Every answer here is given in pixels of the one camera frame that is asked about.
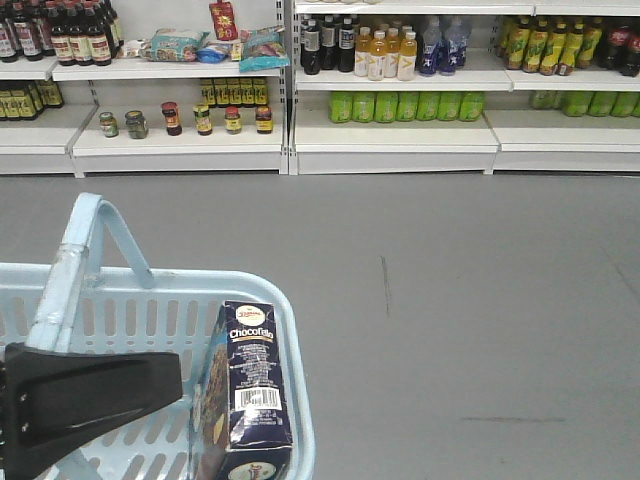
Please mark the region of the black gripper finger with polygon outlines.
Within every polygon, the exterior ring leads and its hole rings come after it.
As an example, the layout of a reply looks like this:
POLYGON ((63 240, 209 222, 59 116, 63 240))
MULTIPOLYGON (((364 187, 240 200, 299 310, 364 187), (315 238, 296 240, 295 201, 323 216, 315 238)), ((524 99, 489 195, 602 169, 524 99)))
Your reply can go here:
POLYGON ((1 362, 1 469, 8 479, 34 479, 182 395, 176 353, 56 353, 11 343, 1 362))

